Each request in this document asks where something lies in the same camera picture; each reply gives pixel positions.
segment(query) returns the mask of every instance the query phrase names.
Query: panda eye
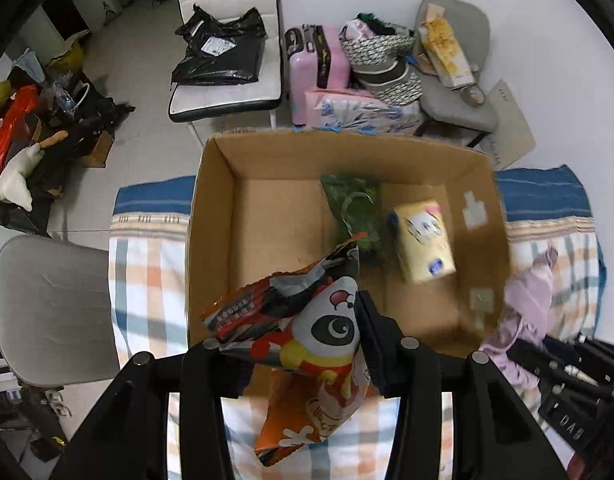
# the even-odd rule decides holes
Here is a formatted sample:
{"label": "panda eye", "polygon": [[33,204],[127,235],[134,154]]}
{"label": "panda eye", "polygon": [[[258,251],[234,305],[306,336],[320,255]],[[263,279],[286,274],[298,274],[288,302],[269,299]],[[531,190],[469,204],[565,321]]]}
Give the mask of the panda eye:
{"label": "panda eye", "polygon": [[354,340],[354,323],[344,316],[323,316],[311,327],[317,341],[328,346],[344,346]]}

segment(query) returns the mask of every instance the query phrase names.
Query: purple cloth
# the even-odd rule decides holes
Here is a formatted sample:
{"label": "purple cloth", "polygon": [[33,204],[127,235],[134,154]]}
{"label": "purple cloth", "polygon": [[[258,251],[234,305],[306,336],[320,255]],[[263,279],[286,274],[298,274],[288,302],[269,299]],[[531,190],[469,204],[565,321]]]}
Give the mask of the purple cloth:
{"label": "purple cloth", "polygon": [[504,308],[496,333],[485,339],[485,352],[515,388],[535,388],[538,378],[511,361],[506,351],[520,338],[540,346],[547,335],[548,314],[553,292],[551,269],[558,251],[549,248],[533,261],[530,269],[519,272],[504,286]]}

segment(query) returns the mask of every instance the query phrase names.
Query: green package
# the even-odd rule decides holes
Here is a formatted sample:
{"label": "green package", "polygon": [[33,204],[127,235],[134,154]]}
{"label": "green package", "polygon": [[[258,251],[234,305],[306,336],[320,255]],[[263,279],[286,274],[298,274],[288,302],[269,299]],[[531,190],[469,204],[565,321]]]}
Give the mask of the green package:
{"label": "green package", "polygon": [[358,240],[358,249],[378,257],[381,246],[379,183],[368,178],[322,175],[321,186],[338,225],[338,241],[365,232],[367,236]]}

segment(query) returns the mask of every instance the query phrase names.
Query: small cardboard box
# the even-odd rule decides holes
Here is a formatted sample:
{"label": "small cardboard box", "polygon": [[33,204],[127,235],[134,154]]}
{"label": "small cardboard box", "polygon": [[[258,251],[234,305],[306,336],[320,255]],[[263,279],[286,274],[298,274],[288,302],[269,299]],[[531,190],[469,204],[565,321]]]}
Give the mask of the small cardboard box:
{"label": "small cardboard box", "polygon": [[96,144],[89,155],[78,158],[78,163],[85,168],[104,168],[114,137],[107,131],[103,131],[96,140]]}
{"label": "small cardboard box", "polygon": [[[273,272],[305,267],[335,247],[336,225],[319,183],[330,173],[381,181],[385,216],[402,203],[439,203],[456,273],[405,283],[391,253],[383,268],[361,261],[359,286],[405,335],[451,355],[477,349],[497,325],[509,274],[488,156],[433,140],[292,130],[207,142],[188,232],[190,344],[208,335],[198,315],[204,307]],[[257,367],[245,393],[266,396],[267,376]]]}

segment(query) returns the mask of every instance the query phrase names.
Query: blue logo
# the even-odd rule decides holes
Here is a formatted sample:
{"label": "blue logo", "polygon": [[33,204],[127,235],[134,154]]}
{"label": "blue logo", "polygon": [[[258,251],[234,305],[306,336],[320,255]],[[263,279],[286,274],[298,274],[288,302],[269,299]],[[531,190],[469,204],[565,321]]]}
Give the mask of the blue logo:
{"label": "blue logo", "polygon": [[429,273],[433,276],[434,274],[438,274],[443,270],[443,261],[442,260],[434,260],[429,264]]}

